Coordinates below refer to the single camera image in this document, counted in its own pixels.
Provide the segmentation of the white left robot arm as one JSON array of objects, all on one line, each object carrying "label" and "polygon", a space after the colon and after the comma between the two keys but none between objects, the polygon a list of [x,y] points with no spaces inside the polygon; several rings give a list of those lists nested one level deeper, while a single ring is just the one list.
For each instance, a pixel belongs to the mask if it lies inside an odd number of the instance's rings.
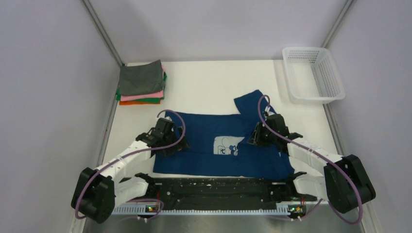
[{"label": "white left robot arm", "polygon": [[153,199],[154,178],[138,172],[137,167],[155,155],[171,156],[189,148],[186,124],[180,121],[182,125],[176,126],[171,119],[160,117],[154,127],[138,135],[114,159],[96,168],[85,168],[71,200],[75,217],[103,223],[122,204],[139,197],[146,201]]}]

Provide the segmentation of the dark blue t shirt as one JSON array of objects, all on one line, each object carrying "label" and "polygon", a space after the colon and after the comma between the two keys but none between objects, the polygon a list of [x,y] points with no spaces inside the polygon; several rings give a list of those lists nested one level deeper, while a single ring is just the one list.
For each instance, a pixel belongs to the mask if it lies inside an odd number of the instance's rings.
[{"label": "dark blue t shirt", "polygon": [[156,156],[153,171],[164,174],[198,176],[231,176],[282,180],[295,170],[289,157],[275,145],[255,146],[248,143],[256,125],[261,122],[258,108],[275,114],[273,107],[255,90],[234,99],[238,110],[232,115],[201,115],[180,112],[170,117],[177,125],[185,123],[190,148],[171,156]]}]

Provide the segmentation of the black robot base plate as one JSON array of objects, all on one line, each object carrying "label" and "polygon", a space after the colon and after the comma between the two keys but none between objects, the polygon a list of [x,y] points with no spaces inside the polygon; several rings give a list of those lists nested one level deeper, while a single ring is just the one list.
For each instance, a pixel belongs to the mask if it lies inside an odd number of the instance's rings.
[{"label": "black robot base plate", "polygon": [[142,197],[131,203],[153,202],[162,210],[269,210],[291,202],[305,205],[317,201],[298,194],[289,179],[258,178],[150,178]]}]

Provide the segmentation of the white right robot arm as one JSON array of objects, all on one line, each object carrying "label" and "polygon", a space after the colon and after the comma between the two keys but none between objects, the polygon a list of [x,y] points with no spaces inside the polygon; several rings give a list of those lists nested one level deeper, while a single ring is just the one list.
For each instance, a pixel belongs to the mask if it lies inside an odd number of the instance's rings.
[{"label": "white right robot arm", "polygon": [[285,194],[291,200],[303,195],[329,202],[339,213],[347,213],[376,198],[376,191],[360,160],[355,155],[342,156],[314,145],[299,133],[291,133],[280,114],[260,114],[249,143],[276,146],[282,154],[300,161],[320,175],[299,171],[289,178]]}]

